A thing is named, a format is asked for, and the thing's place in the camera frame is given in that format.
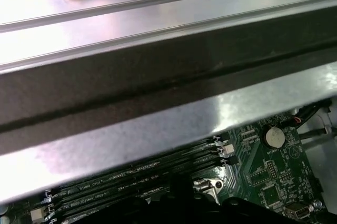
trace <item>chip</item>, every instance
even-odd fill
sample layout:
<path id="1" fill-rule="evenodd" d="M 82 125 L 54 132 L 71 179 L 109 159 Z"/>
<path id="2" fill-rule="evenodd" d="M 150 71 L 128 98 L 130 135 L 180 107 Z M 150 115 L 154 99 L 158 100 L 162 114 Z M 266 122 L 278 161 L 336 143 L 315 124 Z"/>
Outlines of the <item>chip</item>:
<path id="1" fill-rule="evenodd" d="M 262 190 L 266 205 L 271 206 L 280 201 L 280 196 L 276 186 L 271 186 Z"/>

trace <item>metal bracket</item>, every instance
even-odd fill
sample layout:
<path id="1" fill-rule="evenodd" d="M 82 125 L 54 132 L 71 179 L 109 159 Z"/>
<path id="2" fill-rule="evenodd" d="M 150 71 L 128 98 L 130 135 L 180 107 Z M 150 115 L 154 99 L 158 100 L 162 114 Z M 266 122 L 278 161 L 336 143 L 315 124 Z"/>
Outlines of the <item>metal bracket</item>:
<path id="1" fill-rule="evenodd" d="M 193 182 L 195 191 L 211 195 L 218 205 L 220 205 L 220 201 L 217 195 L 222 190 L 223 185 L 224 181 L 221 179 L 200 179 Z"/>

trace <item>motherboard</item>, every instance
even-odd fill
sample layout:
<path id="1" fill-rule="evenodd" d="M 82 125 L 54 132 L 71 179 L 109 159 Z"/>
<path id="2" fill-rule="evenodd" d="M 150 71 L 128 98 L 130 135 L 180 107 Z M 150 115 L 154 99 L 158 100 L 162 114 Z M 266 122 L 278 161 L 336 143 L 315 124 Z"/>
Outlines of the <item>motherboard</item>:
<path id="1" fill-rule="evenodd" d="M 216 202 L 238 197 L 306 223 L 325 210 L 290 114 L 203 139 L 137 163 L 67 183 L 7 206 L 1 223 L 72 224 L 129 197 L 158 200 L 173 174 L 221 181 Z"/>
<path id="2" fill-rule="evenodd" d="M 309 223 L 318 223 L 314 213 L 325 209 L 322 187 L 312 172 L 296 129 L 282 129 L 285 142 L 280 148 L 269 148 L 264 143 L 266 126 L 273 127 L 287 118 L 288 114 L 276 115 L 215 136 L 233 146 L 240 163 L 215 167 L 203 177 L 224 181 L 219 193 L 221 201 L 238 197 L 290 217 L 292 208 L 300 204 L 306 212 L 299 217 L 309 217 Z"/>

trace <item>red wire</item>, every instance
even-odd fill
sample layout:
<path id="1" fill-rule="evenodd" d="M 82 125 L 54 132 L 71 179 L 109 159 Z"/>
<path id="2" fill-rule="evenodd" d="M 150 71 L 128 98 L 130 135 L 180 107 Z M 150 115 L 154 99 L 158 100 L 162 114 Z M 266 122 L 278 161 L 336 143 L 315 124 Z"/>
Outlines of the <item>red wire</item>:
<path id="1" fill-rule="evenodd" d="M 297 122 L 297 124 L 300 124 L 302 122 L 301 118 L 299 117 L 294 117 L 295 121 Z"/>

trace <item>connector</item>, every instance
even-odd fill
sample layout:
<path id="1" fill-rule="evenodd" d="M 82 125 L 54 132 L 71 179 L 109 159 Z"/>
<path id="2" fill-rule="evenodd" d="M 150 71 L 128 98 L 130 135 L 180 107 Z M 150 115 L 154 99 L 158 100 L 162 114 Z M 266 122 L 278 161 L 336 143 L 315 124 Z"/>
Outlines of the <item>connector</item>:
<path id="1" fill-rule="evenodd" d="M 286 205 L 284 211 L 289 217 L 297 220 L 304 219 L 310 215 L 309 207 L 298 202 Z"/>

